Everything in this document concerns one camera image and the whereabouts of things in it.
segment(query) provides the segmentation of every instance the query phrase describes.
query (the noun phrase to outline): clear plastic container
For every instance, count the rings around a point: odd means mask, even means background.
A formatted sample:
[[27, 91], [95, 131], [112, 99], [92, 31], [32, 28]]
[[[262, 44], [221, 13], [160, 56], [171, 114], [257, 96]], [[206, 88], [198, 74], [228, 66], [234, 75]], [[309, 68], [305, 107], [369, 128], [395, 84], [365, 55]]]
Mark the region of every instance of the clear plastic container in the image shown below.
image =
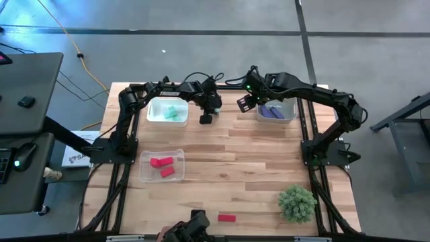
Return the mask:
[[[150, 165], [151, 158], [162, 159], [166, 157], [173, 158], [173, 164], [165, 165], [160, 168], [154, 168]], [[165, 168], [173, 166], [175, 173], [161, 177], [160, 171]], [[185, 177], [185, 157], [183, 150], [178, 149], [176, 151], [163, 151], [163, 152], [151, 152], [143, 151], [140, 154], [140, 169], [139, 169], [139, 180], [146, 183], [157, 183], [157, 182], [180, 182]]]
[[279, 102], [277, 100], [273, 100], [267, 102], [265, 105], [269, 110], [271, 107], [275, 107], [282, 115], [284, 115], [284, 119], [279, 118], [266, 118], [261, 113], [260, 107], [257, 106], [257, 120], [260, 122], [273, 122], [278, 124], [288, 124], [293, 119], [297, 118], [297, 105], [296, 98], [286, 98], [283, 102]]
[[[170, 107], [177, 112], [175, 118], [165, 118]], [[185, 127], [188, 124], [188, 103], [178, 97], [155, 97], [149, 101], [146, 118], [158, 126]]]

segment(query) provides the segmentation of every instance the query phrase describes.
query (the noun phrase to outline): artificial plant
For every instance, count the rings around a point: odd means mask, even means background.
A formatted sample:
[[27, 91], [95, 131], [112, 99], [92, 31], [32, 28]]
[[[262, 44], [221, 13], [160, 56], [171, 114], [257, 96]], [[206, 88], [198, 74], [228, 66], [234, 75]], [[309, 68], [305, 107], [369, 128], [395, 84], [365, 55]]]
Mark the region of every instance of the artificial plant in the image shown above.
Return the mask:
[[281, 208], [281, 217], [290, 223], [306, 223], [315, 213], [316, 200], [305, 188], [299, 185], [290, 186], [285, 192], [279, 194], [278, 204]]

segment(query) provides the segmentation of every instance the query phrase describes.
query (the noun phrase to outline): concrete floor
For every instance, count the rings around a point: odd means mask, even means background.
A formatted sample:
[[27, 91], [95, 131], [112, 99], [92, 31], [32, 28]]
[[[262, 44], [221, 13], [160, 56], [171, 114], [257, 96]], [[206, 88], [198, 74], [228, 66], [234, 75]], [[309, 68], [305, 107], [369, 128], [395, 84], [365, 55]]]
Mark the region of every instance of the concrete floor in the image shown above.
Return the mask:
[[[69, 28], [300, 30], [294, 0], [44, 2]], [[308, 31], [430, 32], [430, 2], [426, 0], [302, 0], [302, 6]], [[5, 24], [56, 27], [32, 0], [9, 0], [0, 13], [0, 26]], [[158, 81], [164, 75], [180, 80], [193, 71], [213, 75], [222, 71], [226, 77], [238, 77], [250, 65], [258, 65], [262, 73], [291, 72], [309, 82], [299, 36], [82, 34], [73, 38], [87, 66], [106, 86], [114, 81]], [[101, 91], [82, 69], [64, 34], [6, 33], [0, 35], [0, 42], [36, 52], [63, 52], [61, 70], [88, 93]], [[392, 195], [394, 188], [405, 183], [403, 164], [389, 130], [373, 134], [369, 127], [430, 90], [430, 38], [311, 37], [309, 43], [318, 83], [354, 93], [370, 113], [362, 128], [344, 136], [352, 143], [351, 150], [362, 156], [351, 166], [351, 175], [363, 232], [428, 240], [430, 193]], [[4, 47], [0, 51], [13, 53]], [[70, 87], [62, 77], [58, 80]], [[100, 107], [91, 102], [76, 104], [76, 100], [56, 86], [48, 115], [71, 130], [101, 120]], [[97, 101], [105, 103], [106, 95]], [[425, 110], [423, 117], [430, 117], [430, 112]], [[0, 216], [0, 237], [71, 232], [82, 190], [79, 183], [50, 185], [45, 203], [51, 213]]]

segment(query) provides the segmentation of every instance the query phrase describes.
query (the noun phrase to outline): wooden table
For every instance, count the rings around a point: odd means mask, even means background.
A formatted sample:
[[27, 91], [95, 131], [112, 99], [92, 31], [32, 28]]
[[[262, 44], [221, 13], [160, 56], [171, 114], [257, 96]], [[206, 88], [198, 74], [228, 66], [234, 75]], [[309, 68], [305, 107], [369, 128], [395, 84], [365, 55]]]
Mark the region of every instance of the wooden table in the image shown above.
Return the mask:
[[[119, 113], [118, 93], [129, 83], [112, 83], [101, 131], [113, 126]], [[236, 100], [245, 91], [222, 90], [222, 109], [213, 123], [200, 125], [202, 111], [189, 105], [185, 128], [159, 128], [141, 111], [136, 164], [132, 166], [121, 233], [157, 234], [162, 227], [189, 220], [191, 209], [204, 209], [211, 222], [209, 234], [316, 235], [316, 223], [291, 225], [280, 218], [277, 198], [292, 184], [310, 189], [302, 164], [299, 119], [289, 124], [258, 122], [255, 110], [242, 114]], [[308, 107], [305, 104], [306, 116]], [[315, 104], [320, 132], [334, 121], [333, 109]], [[185, 152], [185, 179], [181, 183], [145, 184], [139, 181], [139, 156], [143, 151]], [[86, 225], [106, 199], [112, 165], [103, 165], [89, 183], [84, 203]], [[349, 178], [338, 167], [327, 167], [334, 204], [356, 230], [360, 230]], [[116, 204], [111, 213], [114, 221]], [[235, 214], [236, 222], [218, 222], [218, 213]], [[326, 228], [327, 210], [322, 205]]]

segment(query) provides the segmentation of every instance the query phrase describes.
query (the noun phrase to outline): purple block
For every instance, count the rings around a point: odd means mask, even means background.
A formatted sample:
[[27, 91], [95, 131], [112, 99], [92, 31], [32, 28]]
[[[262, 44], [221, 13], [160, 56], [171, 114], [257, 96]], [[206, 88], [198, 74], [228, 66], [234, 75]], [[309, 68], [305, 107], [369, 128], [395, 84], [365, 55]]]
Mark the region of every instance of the purple block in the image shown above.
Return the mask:
[[275, 107], [271, 107], [270, 111], [279, 119], [285, 119], [284, 115], [281, 114]]
[[263, 117], [265, 118], [276, 118], [275, 115], [273, 115], [272, 112], [270, 112], [265, 105], [260, 106], [261, 114], [263, 114]]

